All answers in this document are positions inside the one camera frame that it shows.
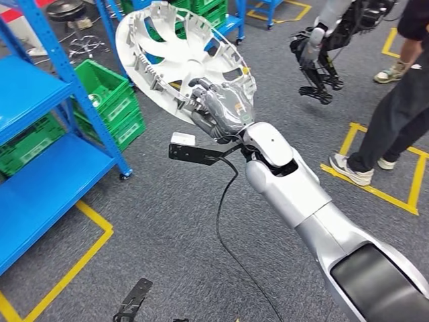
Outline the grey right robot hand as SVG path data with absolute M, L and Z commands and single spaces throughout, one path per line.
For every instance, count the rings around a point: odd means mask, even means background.
M 255 110 L 244 90 L 236 84 L 214 84 L 207 78 L 193 78 L 191 102 L 196 106 L 191 118 L 219 144 L 228 144 L 255 122 Z

